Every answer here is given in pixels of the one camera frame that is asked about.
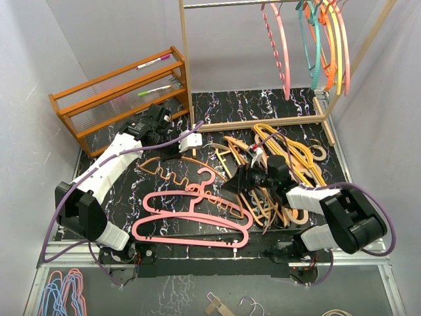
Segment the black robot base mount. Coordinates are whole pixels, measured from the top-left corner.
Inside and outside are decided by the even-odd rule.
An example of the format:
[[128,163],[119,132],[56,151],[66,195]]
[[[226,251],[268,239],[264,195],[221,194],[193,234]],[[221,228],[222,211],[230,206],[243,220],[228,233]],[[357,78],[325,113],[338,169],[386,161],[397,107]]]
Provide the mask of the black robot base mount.
[[263,276],[288,278],[293,271],[301,282],[314,282],[317,268],[330,264],[332,253],[305,253],[294,246],[296,230],[252,231],[246,246],[239,249],[189,245],[138,243],[125,259],[102,250],[100,262],[113,270],[133,270],[138,278],[167,276]]

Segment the beige hanger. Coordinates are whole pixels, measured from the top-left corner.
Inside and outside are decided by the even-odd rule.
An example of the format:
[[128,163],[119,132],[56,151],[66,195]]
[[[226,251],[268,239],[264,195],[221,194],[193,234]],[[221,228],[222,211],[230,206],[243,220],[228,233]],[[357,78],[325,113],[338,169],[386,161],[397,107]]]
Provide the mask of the beige hanger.
[[[313,154],[313,159],[314,159],[314,162],[316,163],[316,166],[319,167],[317,162],[321,162],[325,160],[327,157],[327,153],[325,149],[321,146],[320,142],[318,142],[317,144],[311,145],[309,149],[311,153]],[[309,212],[306,210],[298,210],[298,209],[290,209],[288,207],[282,207],[282,215],[284,216],[284,223],[289,221],[290,223],[293,223],[293,224],[303,225],[309,221]]]

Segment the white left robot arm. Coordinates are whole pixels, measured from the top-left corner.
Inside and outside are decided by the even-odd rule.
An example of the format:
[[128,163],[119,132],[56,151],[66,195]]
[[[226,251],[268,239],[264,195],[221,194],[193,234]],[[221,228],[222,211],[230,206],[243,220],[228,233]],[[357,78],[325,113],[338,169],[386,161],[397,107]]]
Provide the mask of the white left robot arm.
[[83,174],[69,184],[61,182],[55,189],[57,224],[84,240],[111,249],[119,261],[130,262],[135,257],[136,247],[125,230],[110,222],[102,203],[120,175],[144,151],[159,151],[173,158],[194,144],[196,132],[173,129],[170,117],[168,109],[153,104],[127,120],[108,148]]

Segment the yellow metal hanger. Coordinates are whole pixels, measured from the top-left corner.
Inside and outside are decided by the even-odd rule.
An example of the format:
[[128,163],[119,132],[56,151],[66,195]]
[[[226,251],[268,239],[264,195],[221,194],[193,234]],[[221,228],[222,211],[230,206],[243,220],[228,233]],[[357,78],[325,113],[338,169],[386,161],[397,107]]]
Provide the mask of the yellow metal hanger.
[[342,87],[342,44],[341,44],[341,30],[339,27],[338,17],[335,11],[335,1],[321,1],[320,15],[318,17],[319,23],[324,28],[326,38],[328,40],[330,49],[330,61],[326,60],[326,56],[321,49],[321,62],[328,78],[326,88],[329,90],[336,86],[336,95],[340,95]]

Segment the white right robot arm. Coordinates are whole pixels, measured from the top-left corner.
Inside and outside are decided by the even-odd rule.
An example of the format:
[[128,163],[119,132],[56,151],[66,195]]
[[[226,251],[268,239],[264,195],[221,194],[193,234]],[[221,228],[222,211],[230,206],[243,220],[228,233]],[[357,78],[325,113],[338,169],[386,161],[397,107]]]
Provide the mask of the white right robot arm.
[[310,211],[324,216],[322,226],[306,228],[294,235],[288,247],[301,261],[308,261],[318,250],[340,248],[345,253],[364,251],[368,244],[391,235],[391,245],[383,252],[390,254],[396,245],[396,233],[381,206],[372,205],[373,198],[362,188],[339,182],[325,187],[309,188],[298,183],[285,158],[272,155],[267,169],[241,165],[221,188],[241,194],[256,187],[266,188],[282,207]]

